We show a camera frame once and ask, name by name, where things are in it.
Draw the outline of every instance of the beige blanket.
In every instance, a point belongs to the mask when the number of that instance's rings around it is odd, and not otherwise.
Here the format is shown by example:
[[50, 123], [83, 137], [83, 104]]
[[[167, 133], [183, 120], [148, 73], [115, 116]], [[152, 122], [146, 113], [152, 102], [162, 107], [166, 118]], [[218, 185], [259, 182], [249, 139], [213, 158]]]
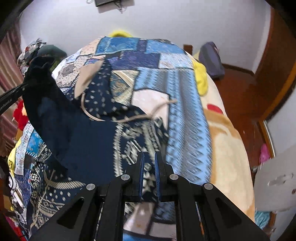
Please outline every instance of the beige blanket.
[[[223, 102], [213, 80], [201, 97], [212, 140], [212, 175], [210, 182], [253, 221], [255, 201], [249, 161], [242, 139], [225, 113]], [[208, 110], [208, 104], [223, 114]]]

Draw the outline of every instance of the pink cloth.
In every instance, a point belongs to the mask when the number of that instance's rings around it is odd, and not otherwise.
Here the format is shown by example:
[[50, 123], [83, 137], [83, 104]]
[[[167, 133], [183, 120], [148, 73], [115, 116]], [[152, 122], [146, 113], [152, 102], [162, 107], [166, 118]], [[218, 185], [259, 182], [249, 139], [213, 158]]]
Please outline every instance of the pink cloth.
[[267, 145], [264, 143], [261, 146], [259, 162], [260, 162], [260, 164], [262, 164], [262, 163], [266, 162], [269, 159], [270, 159], [270, 154], [269, 154]]

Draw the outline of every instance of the pile of clothes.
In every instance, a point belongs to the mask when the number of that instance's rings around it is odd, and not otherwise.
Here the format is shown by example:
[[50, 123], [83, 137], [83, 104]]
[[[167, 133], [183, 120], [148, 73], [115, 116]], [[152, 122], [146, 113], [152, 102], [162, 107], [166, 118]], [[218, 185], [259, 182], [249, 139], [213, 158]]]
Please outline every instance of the pile of clothes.
[[[67, 54], [56, 46], [48, 45], [46, 42], [43, 42], [38, 38], [36, 41], [30, 43], [17, 59], [23, 77], [25, 77], [31, 61], [37, 56], [50, 56], [54, 58], [54, 63], [50, 68], [50, 71], [52, 72], [57, 65], [67, 57]], [[29, 121], [23, 101], [19, 102], [17, 105], [17, 108], [13, 113], [13, 118], [18, 123], [18, 129], [23, 131], [25, 125]]]
[[29, 68], [30, 62], [37, 56], [51, 56], [54, 57], [55, 62], [51, 67], [51, 72], [57, 67], [57, 65], [67, 57], [67, 54], [57, 48], [54, 45], [47, 45], [46, 42], [43, 42], [40, 38], [36, 41], [30, 43], [23, 52], [19, 55], [17, 63], [20, 67], [21, 73], [23, 76], [26, 75], [26, 72]]

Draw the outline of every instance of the wooden floor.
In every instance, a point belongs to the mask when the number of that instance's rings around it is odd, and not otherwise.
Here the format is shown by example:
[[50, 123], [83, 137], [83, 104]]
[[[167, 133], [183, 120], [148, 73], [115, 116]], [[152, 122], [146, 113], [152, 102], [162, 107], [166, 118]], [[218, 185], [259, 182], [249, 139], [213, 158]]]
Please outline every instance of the wooden floor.
[[228, 118], [242, 137], [250, 167], [257, 166], [264, 143], [257, 121], [268, 107], [267, 101], [260, 95], [254, 78], [241, 71], [226, 69], [224, 79], [215, 80], [215, 84]]

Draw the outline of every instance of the metal screw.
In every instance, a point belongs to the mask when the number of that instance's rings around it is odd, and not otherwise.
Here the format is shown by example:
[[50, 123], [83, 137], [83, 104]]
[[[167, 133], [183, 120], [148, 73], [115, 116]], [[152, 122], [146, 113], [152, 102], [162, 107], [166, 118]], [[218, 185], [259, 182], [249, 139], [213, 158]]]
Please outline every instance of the metal screw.
[[170, 179], [172, 179], [172, 180], [177, 180], [178, 178], [179, 178], [179, 176], [177, 174], [170, 175]]
[[130, 178], [130, 176], [127, 175], [127, 174], [124, 174], [124, 175], [121, 176], [121, 179], [124, 180], [124, 181], [128, 180], [129, 178]]
[[87, 184], [86, 189], [89, 190], [89, 191], [91, 191], [91, 190], [93, 190], [95, 187], [96, 187], [96, 185], [90, 183], [90, 184]]
[[207, 190], [212, 190], [212, 189], [213, 189], [213, 185], [210, 184], [210, 183], [206, 183], [206, 184], [204, 185], [204, 187], [205, 187], [205, 189], [207, 189]]

